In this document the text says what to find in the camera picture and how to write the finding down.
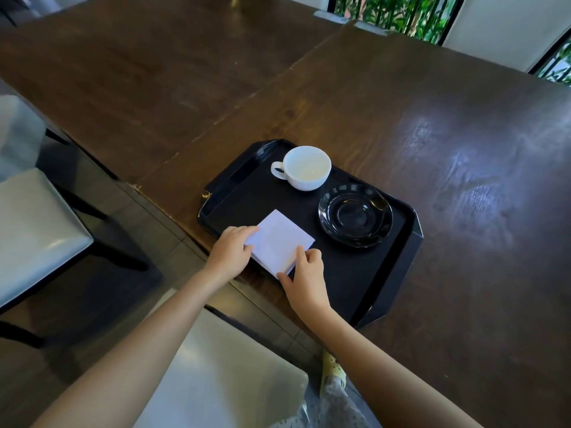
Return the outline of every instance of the folded napkin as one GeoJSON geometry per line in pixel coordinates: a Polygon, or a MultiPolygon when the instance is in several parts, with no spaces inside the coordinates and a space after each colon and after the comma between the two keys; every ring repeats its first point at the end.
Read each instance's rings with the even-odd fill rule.
{"type": "Polygon", "coordinates": [[[310,248],[315,239],[274,210],[258,224],[260,230],[248,237],[247,245],[254,245],[252,258],[274,277],[278,272],[289,273],[295,266],[295,249],[310,248]]]}

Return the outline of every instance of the white wall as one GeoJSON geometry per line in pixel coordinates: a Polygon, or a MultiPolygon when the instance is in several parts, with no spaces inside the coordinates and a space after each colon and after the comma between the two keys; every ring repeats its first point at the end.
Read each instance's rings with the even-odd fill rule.
{"type": "Polygon", "coordinates": [[[298,3],[306,4],[307,6],[315,7],[316,9],[325,10],[325,11],[327,10],[327,3],[329,3],[329,0],[293,0],[293,1],[297,1],[298,3]]]}
{"type": "Polygon", "coordinates": [[[464,0],[444,46],[527,72],[571,27],[571,0],[464,0]]]}

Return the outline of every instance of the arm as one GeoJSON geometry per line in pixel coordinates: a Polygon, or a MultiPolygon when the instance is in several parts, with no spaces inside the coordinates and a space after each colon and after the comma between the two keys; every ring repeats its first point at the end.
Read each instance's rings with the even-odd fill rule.
{"type": "Polygon", "coordinates": [[[293,282],[283,273],[278,277],[292,308],[335,355],[385,428],[481,428],[331,309],[320,251],[305,253],[298,246],[293,282]]]}
{"type": "Polygon", "coordinates": [[[83,374],[33,428],[131,428],[208,298],[248,264],[257,227],[229,227],[204,268],[83,374]]]}

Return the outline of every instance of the coffee cup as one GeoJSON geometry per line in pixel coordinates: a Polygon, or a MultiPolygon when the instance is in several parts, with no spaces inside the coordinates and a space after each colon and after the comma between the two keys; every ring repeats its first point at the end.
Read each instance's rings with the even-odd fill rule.
{"type": "Polygon", "coordinates": [[[274,162],[271,171],[300,191],[313,191],[327,180],[331,159],[317,147],[301,145],[287,152],[283,162],[274,162]]]}

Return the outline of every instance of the person's left arm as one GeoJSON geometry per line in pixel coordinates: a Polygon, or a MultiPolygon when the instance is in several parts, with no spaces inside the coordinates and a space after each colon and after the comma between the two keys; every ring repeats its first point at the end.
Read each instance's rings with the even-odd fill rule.
{"type": "Polygon", "coordinates": [[[258,227],[229,227],[204,268],[73,383],[32,428],[131,428],[147,405],[198,314],[244,270],[258,227]]]}

